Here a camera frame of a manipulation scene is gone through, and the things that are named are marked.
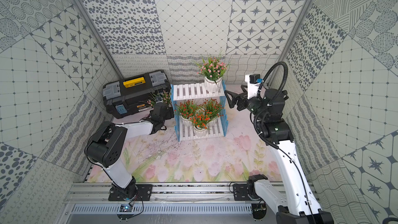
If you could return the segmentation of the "red flower pot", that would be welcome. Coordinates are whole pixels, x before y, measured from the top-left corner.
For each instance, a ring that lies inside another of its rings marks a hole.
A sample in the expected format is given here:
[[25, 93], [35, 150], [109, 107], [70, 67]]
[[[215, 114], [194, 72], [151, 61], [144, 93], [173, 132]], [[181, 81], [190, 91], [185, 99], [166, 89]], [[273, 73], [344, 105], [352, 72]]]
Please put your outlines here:
[[212, 127], [214, 126], [218, 118], [221, 116], [221, 112], [223, 110], [223, 107], [220, 102], [218, 102], [216, 99], [210, 98], [204, 100], [204, 102], [201, 104], [201, 109], [205, 113], [208, 119], [208, 126]]
[[192, 127], [192, 118], [196, 111], [199, 109], [199, 105], [194, 100], [186, 100], [179, 103], [176, 106], [176, 115], [180, 117], [182, 123], [187, 127]]

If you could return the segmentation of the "orange flower pot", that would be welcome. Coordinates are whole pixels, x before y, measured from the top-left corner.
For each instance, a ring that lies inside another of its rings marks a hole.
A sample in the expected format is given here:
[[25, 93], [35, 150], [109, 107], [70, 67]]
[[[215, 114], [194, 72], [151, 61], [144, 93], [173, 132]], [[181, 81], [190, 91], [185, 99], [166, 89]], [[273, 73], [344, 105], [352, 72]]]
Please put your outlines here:
[[210, 122], [209, 115], [204, 111], [198, 111], [190, 117], [193, 126], [194, 135], [203, 138], [208, 133], [208, 124]]

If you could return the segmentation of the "pink flower pot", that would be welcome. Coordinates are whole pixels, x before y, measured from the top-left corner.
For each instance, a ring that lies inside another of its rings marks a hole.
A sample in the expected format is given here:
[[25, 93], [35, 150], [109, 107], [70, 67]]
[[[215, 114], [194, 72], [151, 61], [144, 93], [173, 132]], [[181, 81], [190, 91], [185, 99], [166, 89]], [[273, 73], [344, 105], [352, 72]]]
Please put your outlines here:
[[202, 58], [196, 65], [199, 68], [198, 74], [204, 76], [204, 86], [209, 93], [216, 93], [222, 89], [222, 78], [229, 67], [222, 54]]
[[157, 93], [151, 94], [150, 99], [147, 101], [147, 103], [151, 107], [154, 107], [156, 102], [163, 102], [163, 103], [167, 104], [168, 106], [171, 106], [172, 105], [171, 92], [162, 91], [162, 92], [157, 92]]

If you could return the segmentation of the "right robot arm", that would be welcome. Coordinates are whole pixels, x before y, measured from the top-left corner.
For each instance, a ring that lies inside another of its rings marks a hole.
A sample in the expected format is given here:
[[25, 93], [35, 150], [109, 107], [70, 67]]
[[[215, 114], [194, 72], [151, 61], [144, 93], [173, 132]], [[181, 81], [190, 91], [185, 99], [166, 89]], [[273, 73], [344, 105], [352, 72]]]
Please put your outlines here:
[[292, 131], [282, 118], [287, 91], [267, 89], [262, 94], [260, 87], [250, 84], [241, 86], [240, 94], [229, 90], [224, 93], [230, 108], [250, 111], [256, 134], [271, 147], [276, 158], [286, 195], [282, 196], [262, 174], [249, 177], [248, 194], [264, 201], [278, 224], [332, 224], [331, 213], [322, 210], [305, 178]]

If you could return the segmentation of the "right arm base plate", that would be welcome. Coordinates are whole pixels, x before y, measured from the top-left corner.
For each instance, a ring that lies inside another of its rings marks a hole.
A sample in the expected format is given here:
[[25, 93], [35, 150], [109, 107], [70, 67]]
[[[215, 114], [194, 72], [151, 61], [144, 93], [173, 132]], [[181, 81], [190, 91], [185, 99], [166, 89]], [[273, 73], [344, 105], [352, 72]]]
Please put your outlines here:
[[279, 198], [279, 191], [268, 181], [259, 180], [253, 185], [232, 184], [231, 192], [235, 201], [274, 201]]

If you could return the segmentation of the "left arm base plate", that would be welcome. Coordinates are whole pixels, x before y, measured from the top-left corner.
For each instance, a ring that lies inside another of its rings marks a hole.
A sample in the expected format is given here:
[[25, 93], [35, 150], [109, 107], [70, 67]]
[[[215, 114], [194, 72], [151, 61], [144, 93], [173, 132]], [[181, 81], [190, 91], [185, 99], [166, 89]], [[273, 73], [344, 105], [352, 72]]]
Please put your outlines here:
[[138, 196], [139, 200], [149, 201], [151, 198], [153, 185], [151, 184], [134, 184], [123, 189], [112, 184], [109, 191], [108, 201], [131, 201]]

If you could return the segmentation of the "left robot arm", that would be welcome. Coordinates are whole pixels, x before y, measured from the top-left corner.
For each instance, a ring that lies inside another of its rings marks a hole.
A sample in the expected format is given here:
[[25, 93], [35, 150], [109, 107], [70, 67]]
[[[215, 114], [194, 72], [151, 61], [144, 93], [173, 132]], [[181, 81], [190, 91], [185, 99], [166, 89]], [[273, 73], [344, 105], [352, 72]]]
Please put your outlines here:
[[89, 162], [101, 167], [112, 180], [112, 191], [130, 200], [136, 195], [136, 180], [121, 160], [126, 138], [155, 134], [166, 130], [165, 121], [174, 117], [173, 109], [164, 102], [156, 102], [149, 116], [137, 122], [115, 124], [103, 122], [88, 139], [84, 150]]

